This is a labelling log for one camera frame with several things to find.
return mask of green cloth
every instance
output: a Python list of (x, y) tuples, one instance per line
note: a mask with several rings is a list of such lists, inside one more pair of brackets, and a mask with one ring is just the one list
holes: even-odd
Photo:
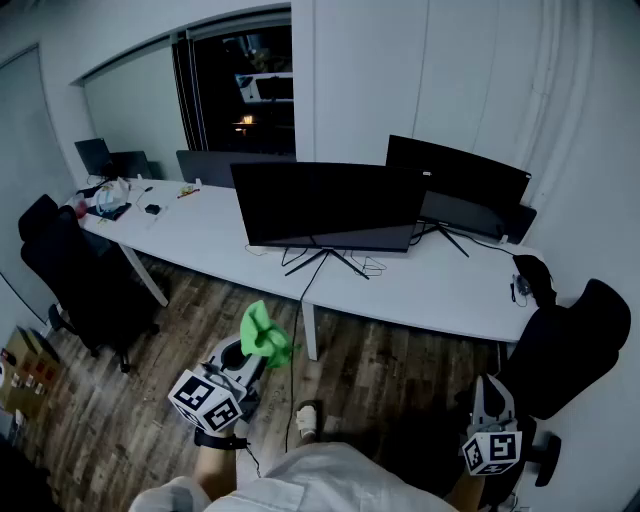
[(291, 361), (289, 335), (269, 318), (264, 301), (251, 304), (240, 322), (240, 345), (247, 356), (268, 357), (267, 368), (280, 368)]

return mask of monitor stand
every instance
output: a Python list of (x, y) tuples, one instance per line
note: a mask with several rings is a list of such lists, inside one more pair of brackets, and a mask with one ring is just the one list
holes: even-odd
[(316, 254), (314, 254), (313, 256), (311, 256), (310, 258), (307, 258), (306, 260), (304, 260), (302, 263), (300, 263), (300, 265), (298, 265), (296, 268), (294, 268), (293, 270), (289, 270), (289, 272), (287, 272), (285, 274), (285, 276), (288, 276), (290, 274), (293, 274), (294, 272), (296, 272), (297, 270), (300, 270), (302, 267), (307, 266), (309, 263), (311, 263), (313, 260), (317, 260), (320, 256), (324, 256), (325, 254), (332, 254), (333, 256), (335, 256), (336, 258), (338, 258), (342, 263), (344, 263), (345, 265), (351, 267), (353, 269), (353, 271), (356, 274), (360, 274), (362, 277), (364, 277), (365, 279), (369, 279), (369, 276), (366, 275), (364, 272), (358, 270), (356, 267), (354, 267), (351, 263), (349, 263), (347, 260), (345, 260), (342, 256), (340, 256), (335, 250), (333, 249), (322, 249), (321, 251), (318, 251)]
[(467, 253), (467, 251), (465, 251), (462, 247), (460, 247), (460, 244), (453, 239), (453, 237), (447, 232), (447, 230), (437, 223), (428, 229), (423, 229), (422, 231), (420, 231), (420, 233), (416, 233), (411, 237), (411, 239), (413, 240), (414, 238), (428, 235), (429, 233), (432, 233), (434, 231), (438, 231), (439, 233), (442, 233), (442, 235), (445, 236), (449, 240), (449, 242), (455, 245), (462, 254), (464, 254), (467, 258), (469, 257), (469, 254)]

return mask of white desk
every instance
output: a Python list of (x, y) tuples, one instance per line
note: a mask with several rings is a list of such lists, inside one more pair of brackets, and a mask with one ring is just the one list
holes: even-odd
[[(235, 190), (203, 186), (200, 192), (177, 199), (184, 183), (131, 182), (140, 188), (131, 191), (129, 200), (134, 204), (120, 219), (101, 221), (87, 215), (80, 225), (120, 244), (163, 306), (167, 299), (132, 249), (251, 288), (300, 298), (318, 264), (285, 277), (281, 253), (255, 256), (247, 252)], [(136, 199), (149, 186), (154, 188), (140, 199), (140, 211)], [(163, 211), (158, 216), (145, 213), (144, 207), (150, 203), (163, 207)], [(302, 305), (309, 357), (317, 359), (315, 306), (434, 331), (517, 342), (537, 307), (533, 300), (523, 308), (511, 301), (509, 284), (517, 273), (513, 259), (470, 240), (457, 239), (470, 258), (439, 233), (431, 233), (408, 254), (374, 255), (387, 270), (368, 281), (330, 256)], [(541, 257), (522, 246), (501, 247)], [(361, 253), (354, 256), (363, 259)]]

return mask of desk leg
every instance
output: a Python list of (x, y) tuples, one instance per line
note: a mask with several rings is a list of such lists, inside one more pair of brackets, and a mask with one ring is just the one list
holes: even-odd
[(302, 301), (302, 317), (304, 318), (304, 334), (307, 337), (307, 354), (312, 361), (318, 360), (318, 345), (316, 344), (315, 306)]
[(120, 246), (120, 249), (122, 249), (122, 252), (124, 253), (124, 255), (129, 260), (129, 263), (131, 263), (131, 266), (133, 267), (133, 269), (140, 276), (140, 279), (142, 279), (142, 282), (151, 292), (151, 295), (155, 297), (155, 299), (160, 303), (162, 307), (166, 307), (167, 304), (169, 304), (169, 301), (162, 293), (162, 290), (158, 288), (158, 285), (155, 283), (155, 281), (151, 278), (151, 276), (147, 272), (147, 269), (144, 268), (144, 265), (138, 258), (138, 255), (135, 253), (135, 251), (131, 247), (127, 247), (126, 245), (122, 245), (122, 244), (118, 244), (118, 245)]

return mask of white shirt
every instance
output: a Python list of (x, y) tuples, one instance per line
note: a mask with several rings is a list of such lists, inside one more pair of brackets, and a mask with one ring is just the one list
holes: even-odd
[(437, 496), (397, 476), (342, 443), (298, 448), (264, 478), (211, 503), (191, 478), (145, 491), (130, 512), (455, 512)]

